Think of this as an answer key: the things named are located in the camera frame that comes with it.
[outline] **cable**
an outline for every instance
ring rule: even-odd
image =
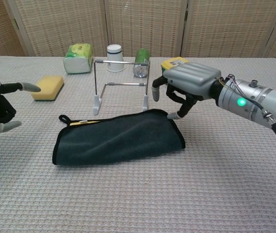
[[[260,105],[259,103],[257,103],[256,101],[248,98],[247,96],[243,95],[242,93],[238,93],[236,92],[234,89],[232,89],[231,87],[227,86],[226,83],[223,83],[221,78],[218,79],[219,83],[223,86],[226,87],[228,90],[231,90],[232,92],[234,92],[235,94],[243,97],[244,99],[246,99],[247,101],[253,103],[254,105],[258,106],[261,110],[264,108],[262,105]]]

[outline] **gray tablecloth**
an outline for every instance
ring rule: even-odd
[[[150,84],[161,75],[163,60],[151,59]],[[190,60],[276,89],[276,59]],[[99,92],[105,82],[137,82],[131,66],[116,74],[104,65],[98,69]],[[208,100],[176,121],[186,140],[183,152],[109,166],[58,167],[51,157],[65,126],[60,114],[98,119],[137,113],[144,89],[107,87],[93,116],[93,72],[66,75],[57,57],[0,57],[2,83],[36,83],[43,75],[64,77],[55,102],[35,102],[19,91],[5,95],[23,125],[0,134],[0,232],[276,232],[272,131]],[[165,86],[154,102],[150,86],[150,109],[179,109],[165,96]]]

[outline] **metal rack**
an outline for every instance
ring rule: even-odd
[[[147,67],[147,77],[146,77],[146,83],[105,83],[103,90],[100,94],[100,96],[97,93],[97,73],[96,73],[96,63],[117,63],[117,64],[126,64],[126,65],[141,65],[141,66],[146,66]],[[102,98],[104,91],[107,86],[145,86],[146,91],[143,99],[143,107],[142,111],[146,111],[148,109],[148,95],[147,95],[147,88],[148,88],[148,78],[149,78],[149,67],[150,67],[150,61],[148,63],[137,63],[137,62],[118,62],[118,61],[106,61],[106,60],[101,60],[97,59],[94,61],[94,72],[95,72],[95,96],[94,96],[94,108],[93,108],[93,113],[94,115],[97,115],[99,113],[101,103],[102,103]]]

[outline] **dark green towel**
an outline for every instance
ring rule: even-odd
[[[52,162],[55,165],[109,164],[159,156],[185,148],[185,141],[173,120],[163,110],[98,120],[70,126],[58,135]]]

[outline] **white cup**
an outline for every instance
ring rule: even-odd
[[[107,47],[108,61],[123,62],[123,52],[120,45],[109,45]],[[125,69],[125,64],[108,63],[107,70],[110,72],[120,72]]]

